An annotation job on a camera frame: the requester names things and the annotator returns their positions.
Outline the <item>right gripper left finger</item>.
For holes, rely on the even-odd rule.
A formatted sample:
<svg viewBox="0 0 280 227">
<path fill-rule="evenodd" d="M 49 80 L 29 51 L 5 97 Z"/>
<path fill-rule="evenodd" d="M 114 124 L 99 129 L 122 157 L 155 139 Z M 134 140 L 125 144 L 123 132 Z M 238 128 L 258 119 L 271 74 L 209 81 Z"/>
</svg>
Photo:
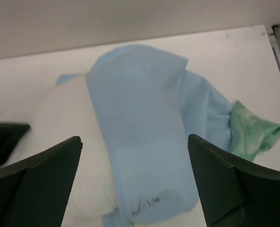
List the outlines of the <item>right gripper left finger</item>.
<svg viewBox="0 0 280 227">
<path fill-rule="evenodd" d="M 0 227 L 59 227 L 82 151 L 73 136 L 0 168 Z"/>
</svg>

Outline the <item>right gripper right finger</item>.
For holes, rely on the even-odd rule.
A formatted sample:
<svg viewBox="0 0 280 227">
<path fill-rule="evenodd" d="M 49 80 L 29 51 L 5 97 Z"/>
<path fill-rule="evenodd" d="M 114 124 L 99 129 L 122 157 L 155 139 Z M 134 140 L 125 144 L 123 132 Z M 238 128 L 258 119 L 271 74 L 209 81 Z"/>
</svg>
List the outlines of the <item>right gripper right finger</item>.
<svg viewBox="0 0 280 227">
<path fill-rule="evenodd" d="M 209 227 L 280 227 L 280 171 L 228 153 L 201 137 L 188 151 Z"/>
</svg>

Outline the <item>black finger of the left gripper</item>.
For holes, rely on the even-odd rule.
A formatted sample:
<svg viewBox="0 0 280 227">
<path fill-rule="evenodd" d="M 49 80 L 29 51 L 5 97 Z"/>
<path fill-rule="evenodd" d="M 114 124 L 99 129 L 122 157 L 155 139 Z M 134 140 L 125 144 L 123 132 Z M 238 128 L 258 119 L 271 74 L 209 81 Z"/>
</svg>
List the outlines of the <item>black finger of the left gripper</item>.
<svg viewBox="0 0 280 227">
<path fill-rule="evenodd" d="M 2 166 L 23 136 L 31 129 L 28 123 L 0 123 L 0 166 Z"/>
</svg>

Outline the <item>white pillow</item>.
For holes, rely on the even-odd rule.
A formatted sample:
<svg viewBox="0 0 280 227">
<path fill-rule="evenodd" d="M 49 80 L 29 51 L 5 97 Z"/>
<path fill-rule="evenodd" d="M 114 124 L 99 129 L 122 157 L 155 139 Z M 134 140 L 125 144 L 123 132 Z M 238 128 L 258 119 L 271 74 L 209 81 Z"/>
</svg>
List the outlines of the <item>white pillow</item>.
<svg viewBox="0 0 280 227">
<path fill-rule="evenodd" d="M 1 109 L 0 122 L 26 122 L 31 127 L 8 164 L 72 136 L 81 138 L 83 148 L 62 222 L 64 226 L 99 218 L 117 207 L 109 154 L 84 75 Z"/>
</svg>

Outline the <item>blue pillowcase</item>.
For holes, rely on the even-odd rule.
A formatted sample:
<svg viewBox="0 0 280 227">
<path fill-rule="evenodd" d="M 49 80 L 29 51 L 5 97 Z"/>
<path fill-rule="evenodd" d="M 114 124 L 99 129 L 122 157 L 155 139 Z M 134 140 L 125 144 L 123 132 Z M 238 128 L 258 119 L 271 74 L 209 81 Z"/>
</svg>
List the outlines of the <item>blue pillowcase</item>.
<svg viewBox="0 0 280 227">
<path fill-rule="evenodd" d="M 101 56 L 86 74 L 117 193 L 103 226 L 152 224 L 196 206 L 191 134 L 247 161 L 280 139 L 279 123 L 230 104 L 186 65 L 184 57 L 132 45 Z"/>
</svg>

